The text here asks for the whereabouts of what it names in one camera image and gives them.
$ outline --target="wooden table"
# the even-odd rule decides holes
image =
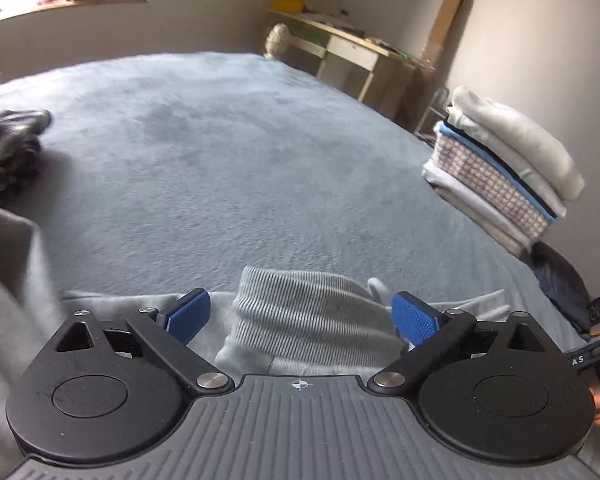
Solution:
[[[420,67],[417,59],[303,14],[287,14],[278,10],[270,13],[270,25],[284,23],[289,28],[293,47],[320,59],[315,73],[318,79],[350,94],[385,117],[394,118],[408,81]],[[350,72],[352,65],[364,69],[362,80],[359,75]]]

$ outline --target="window sill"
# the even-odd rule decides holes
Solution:
[[[2,20],[8,20],[9,18],[15,18],[16,16],[23,16],[25,14],[33,14],[36,12],[43,12],[45,10],[53,9],[64,9],[67,7],[86,7],[86,6],[97,6],[97,5],[109,5],[109,4],[146,4],[149,0],[84,0],[80,2],[69,2],[67,0],[61,0],[59,2],[53,2],[51,4],[38,5],[30,9],[22,9],[15,12],[0,12],[0,22]]]

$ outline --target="silver screw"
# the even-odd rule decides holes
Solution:
[[[404,377],[398,372],[380,372],[374,376],[374,382],[383,388],[395,388],[404,384]]]
[[[222,388],[225,386],[229,382],[229,379],[225,374],[208,372],[198,376],[196,382],[200,388],[208,388],[209,390],[213,390],[215,388]]]

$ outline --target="desk leg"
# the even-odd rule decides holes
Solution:
[[[371,86],[371,82],[374,80],[374,73],[369,72],[369,75],[366,76],[365,83],[362,85],[362,90],[360,91],[360,95],[358,96],[358,102],[361,103],[365,100],[366,91],[369,90]]]
[[[322,77],[322,72],[324,72],[324,67],[327,66],[327,56],[329,55],[328,52],[324,53],[324,57],[322,58],[321,62],[320,62],[320,68],[318,69],[318,73],[315,75],[316,79],[320,79]]]

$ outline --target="white wall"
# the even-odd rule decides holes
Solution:
[[[442,0],[340,0],[373,34],[419,54]],[[587,181],[548,242],[600,293],[600,0],[474,0],[448,86],[523,111]]]
[[[323,0],[308,0],[320,6]],[[0,20],[5,78],[151,52],[258,51],[272,0],[150,0],[42,10]]]

